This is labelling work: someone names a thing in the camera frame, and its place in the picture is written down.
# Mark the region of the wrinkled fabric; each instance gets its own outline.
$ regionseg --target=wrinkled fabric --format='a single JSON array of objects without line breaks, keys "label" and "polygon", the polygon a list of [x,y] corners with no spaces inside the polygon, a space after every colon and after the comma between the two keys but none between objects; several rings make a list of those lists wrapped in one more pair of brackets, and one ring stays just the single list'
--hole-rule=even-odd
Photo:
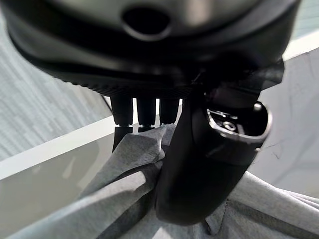
[{"label": "wrinkled fabric", "polygon": [[319,199],[246,172],[202,223],[159,221],[154,188],[174,125],[128,134],[79,199],[10,239],[319,239]]}]

